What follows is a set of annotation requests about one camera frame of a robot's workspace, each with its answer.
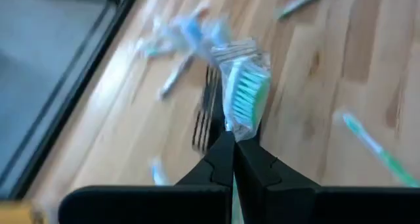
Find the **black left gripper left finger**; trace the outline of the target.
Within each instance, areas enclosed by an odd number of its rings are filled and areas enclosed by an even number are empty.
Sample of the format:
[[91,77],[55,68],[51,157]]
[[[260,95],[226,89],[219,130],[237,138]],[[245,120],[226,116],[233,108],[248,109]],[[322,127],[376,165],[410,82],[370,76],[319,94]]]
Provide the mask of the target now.
[[235,144],[233,133],[222,133],[206,155],[176,185],[232,187]]

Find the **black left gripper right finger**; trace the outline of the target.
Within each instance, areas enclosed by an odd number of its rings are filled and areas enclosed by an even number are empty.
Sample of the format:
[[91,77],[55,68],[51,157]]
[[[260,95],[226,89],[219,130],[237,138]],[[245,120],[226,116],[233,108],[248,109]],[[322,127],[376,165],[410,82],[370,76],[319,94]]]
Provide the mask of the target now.
[[258,141],[237,143],[234,169],[246,185],[266,188],[272,185],[287,189],[319,187],[319,184],[289,167],[259,145]]

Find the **blue toothbrush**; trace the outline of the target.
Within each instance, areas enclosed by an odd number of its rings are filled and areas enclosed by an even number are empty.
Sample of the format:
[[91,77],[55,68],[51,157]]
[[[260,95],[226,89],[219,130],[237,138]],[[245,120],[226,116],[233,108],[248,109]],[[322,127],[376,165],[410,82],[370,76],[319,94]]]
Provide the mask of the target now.
[[165,173],[163,163],[159,157],[152,158],[150,161],[150,169],[152,174],[152,179],[155,185],[157,186],[166,186],[171,185],[170,180]]

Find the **green toothbrush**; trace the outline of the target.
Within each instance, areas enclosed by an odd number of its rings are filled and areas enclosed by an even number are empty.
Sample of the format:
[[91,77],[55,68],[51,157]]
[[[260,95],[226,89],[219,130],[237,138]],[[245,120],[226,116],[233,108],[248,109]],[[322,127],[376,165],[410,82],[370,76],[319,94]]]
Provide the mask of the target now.
[[283,7],[277,10],[275,17],[277,20],[284,19],[313,1],[315,0],[290,0]]
[[336,110],[333,113],[333,122],[343,124],[399,182],[407,187],[420,188],[420,181],[368,133],[354,114],[347,110]]
[[251,38],[218,45],[211,54],[221,72],[225,128],[236,142],[251,139],[270,90],[270,55]]
[[135,43],[135,51],[144,58],[170,55],[175,50],[175,45],[162,37],[140,38]]

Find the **pale toothbrush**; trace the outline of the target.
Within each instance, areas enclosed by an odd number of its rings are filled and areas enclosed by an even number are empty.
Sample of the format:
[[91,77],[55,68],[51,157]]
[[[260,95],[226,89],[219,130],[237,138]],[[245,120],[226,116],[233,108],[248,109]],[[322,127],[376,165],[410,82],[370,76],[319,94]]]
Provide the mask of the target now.
[[163,100],[167,98],[177,81],[191,65],[196,55],[200,56],[203,40],[203,32],[201,30],[200,15],[191,14],[190,16],[184,16],[177,18],[174,22],[175,28],[178,31],[178,41],[180,45],[186,51],[186,56],[181,63],[171,72],[162,88],[159,90],[159,99]]

